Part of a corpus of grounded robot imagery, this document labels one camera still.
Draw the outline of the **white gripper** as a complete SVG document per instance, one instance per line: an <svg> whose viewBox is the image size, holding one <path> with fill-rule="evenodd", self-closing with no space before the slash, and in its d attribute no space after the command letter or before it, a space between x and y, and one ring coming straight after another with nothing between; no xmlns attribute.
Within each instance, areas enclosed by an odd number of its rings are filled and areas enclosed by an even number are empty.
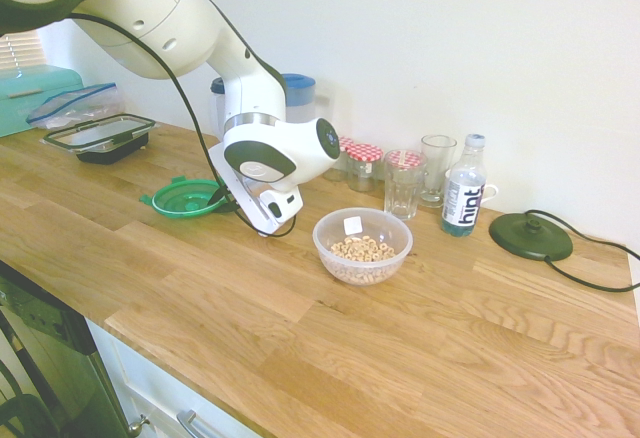
<svg viewBox="0 0 640 438"><path fill-rule="evenodd" d="M247 189L235 170L224 158L224 145L218 143L209 149L209 155L219 177L226 187L214 191L208 201L208 205L222 205L228 202L228 191L243 210L251 225L262 235L267 236L276 231L275 218L267 211L261 202Z"/></svg>

